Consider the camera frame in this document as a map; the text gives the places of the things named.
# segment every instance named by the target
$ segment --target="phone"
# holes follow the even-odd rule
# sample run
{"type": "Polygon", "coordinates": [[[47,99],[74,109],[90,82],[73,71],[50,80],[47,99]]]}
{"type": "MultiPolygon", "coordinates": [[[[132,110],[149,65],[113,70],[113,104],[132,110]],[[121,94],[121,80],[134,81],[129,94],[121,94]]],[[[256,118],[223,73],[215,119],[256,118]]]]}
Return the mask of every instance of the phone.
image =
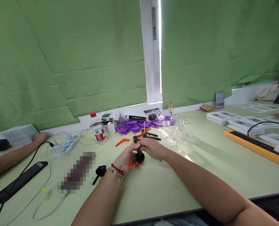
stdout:
{"type": "Polygon", "coordinates": [[[29,168],[21,175],[21,177],[19,178],[18,182],[15,184],[15,187],[13,187],[13,189],[12,186],[14,185],[17,179],[14,180],[12,183],[10,183],[8,186],[6,186],[0,192],[0,204],[6,202],[11,197],[13,197],[13,195],[15,195],[21,188],[23,188],[24,185],[26,185],[34,176],[36,176],[47,165],[48,162],[35,163],[31,168],[29,168]]]}

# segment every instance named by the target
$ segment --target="table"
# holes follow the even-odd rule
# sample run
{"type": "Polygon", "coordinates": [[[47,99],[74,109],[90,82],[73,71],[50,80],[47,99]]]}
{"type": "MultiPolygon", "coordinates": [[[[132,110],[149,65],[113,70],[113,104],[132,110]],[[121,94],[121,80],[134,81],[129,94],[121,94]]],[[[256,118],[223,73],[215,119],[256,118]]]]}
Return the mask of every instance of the table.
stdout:
{"type": "MultiPolygon", "coordinates": [[[[272,102],[259,102],[273,105],[272,102]]],[[[224,110],[241,116],[256,117],[279,113],[279,111],[253,113],[230,106],[226,106],[224,110]]],[[[279,165],[224,137],[224,132],[230,128],[207,120],[206,113],[202,111],[180,113],[178,117],[192,120],[190,132],[193,134],[193,139],[182,152],[170,142],[160,141],[164,146],[209,170],[249,199],[279,194],[279,165]]],[[[279,128],[275,129],[275,133],[279,134],[279,128]]],[[[91,131],[85,131],[83,134],[85,138],[94,137],[91,131]]],[[[56,212],[34,222],[31,215],[35,202],[32,202],[11,225],[70,225],[86,198],[95,188],[92,185],[96,176],[95,169],[99,165],[110,166],[116,157],[132,143],[132,135],[132,133],[127,136],[121,136],[118,133],[107,135],[108,141],[104,145],[83,146],[77,143],[71,152],[71,157],[66,160],[53,159],[50,181],[57,176],[63,178],[67,169],[72,167],[74,162],[83,155],[83,152],[96,153],[95,165],[90,169],[83,186],[76,191],[76,194],[68,194],[56,212]],[[115,144],[122,138],[129,138],[131,141],[123,142],[115,147],[115,144]]],[[[38,161],[46,161],[46,147],[47,145],[44,144],[39,149],[31,165],[38,161]]],[[[116,205],[113,224],[140,221],[201,208],[166,162],[154,160],[148,154],[145,156],[144,165],[140,169],[135,169],[124,181],[116,205]]],[[[31,157],[29,156],[17,166],[0,175],[0,190],[19,175],[31,157]]],[[[9,223],[25,207],[47,179],[48,174],[49,169],[46,167],[4,205],[0,215],[0,225],[9,223]]],[[[42,204],[39,205],[35,217],[38,218],[51,211],[59,198],[60,194],[55,182],[45,195],[42,204]]]]}

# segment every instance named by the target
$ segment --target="red string bracelet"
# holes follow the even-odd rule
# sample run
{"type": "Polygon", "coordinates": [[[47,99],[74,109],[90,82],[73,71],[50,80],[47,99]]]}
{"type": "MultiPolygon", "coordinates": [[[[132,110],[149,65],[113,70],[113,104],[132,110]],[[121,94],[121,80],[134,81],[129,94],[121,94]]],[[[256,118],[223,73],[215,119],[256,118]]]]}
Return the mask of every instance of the red string bracelet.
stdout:
{"type": "Polygon", "coordinates": [[[113,165],[113,163],[111,163],[111,166],[114,168],[114,169],[116,169],[120,174],[122,174],[123,176],[125,175],[124,174],[124,171],[122,171],[122,170],[119,170],[118,168],[116,168],[114,165],[113,165]]]}

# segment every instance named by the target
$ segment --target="stack of cards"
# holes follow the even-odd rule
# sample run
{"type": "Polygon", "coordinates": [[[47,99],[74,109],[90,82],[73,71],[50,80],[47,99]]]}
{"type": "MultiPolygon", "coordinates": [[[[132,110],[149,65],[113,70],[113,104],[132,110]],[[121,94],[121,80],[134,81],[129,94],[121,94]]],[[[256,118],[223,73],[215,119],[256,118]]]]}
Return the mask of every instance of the stack of cards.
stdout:
{"type": "Polygon", "coordinates": [[[23,146],[32,143],[33,136],[38,133],[33,125],[16,126],[1,132],[12,146],[23,146]]]}
{"type": "MultiPolygon", "coordinates": [[[[228,120],[228,125],[227,127],[236,130],[238,132],[247,134],[248,130],[253,126],[253,123],[250,123],[246,120],[243,120],[242,118],[240,119],[230,119],[228,120]]],[[[265,128],[260,127],[259,125],[253,127],[252,130],[249,132],[250,137],[256,137],[260,134],[265,134],[265,128]]]]}
{"type": "Polygon", "coordinates": [[[275,133],[259,135],[259,138],[277,146],[279,144],[279,135],[275,133]]]}
{"type": "Polygon", "coordinates": [[[232,104],[230,106],[235,107],[235,108],[241,108],[243,110],[257,112],[257,113],[279,110],[279,107],[277,107],[277,106],[259,104],[256,102],[245,102],[245,103],[240,103],[240,104],[232,104]]]}
{"type": "Polygon", "coordinates": [[[227,111],[210,112],[206,114],[206,118],[219,125],[225,126],[228,124],[229,119],[240,118],[241,116],[232,114],[227,111]]]}
{"type": "MultiPolygon", "coordinates": [[[[246,116],[246,117],[242,117],[241,119],[246,120],[247,122],[250,122],[254,125],[259,123],[259,122],[266,121],[266,120],[263,120],[263,119],[260,119],[260,118],[257,118],[257,117],[253,117],[253,116],[246,116]]],[[[269,122],[259,124],[259,126],[265,128],[265,132],[273,132],[273,129],[279,127],[277,124],[269,123],[269,122]]]]}

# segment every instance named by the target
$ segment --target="water bottle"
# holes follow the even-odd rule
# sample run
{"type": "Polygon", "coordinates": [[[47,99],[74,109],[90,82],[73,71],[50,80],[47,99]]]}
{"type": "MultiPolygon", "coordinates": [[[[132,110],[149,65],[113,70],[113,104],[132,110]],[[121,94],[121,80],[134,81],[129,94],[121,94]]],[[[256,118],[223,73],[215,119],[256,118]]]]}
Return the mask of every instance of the water bottle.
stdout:
{"type": "Polygon", "coordinates": [[[107,142],[107,137],[105,135],[105,131],[102,125],[102,122],[96,116],[96,113],[91,113],[91,129],[93,134],[95,135],[96,142],[98,144],[104,144],[107,142]]]}

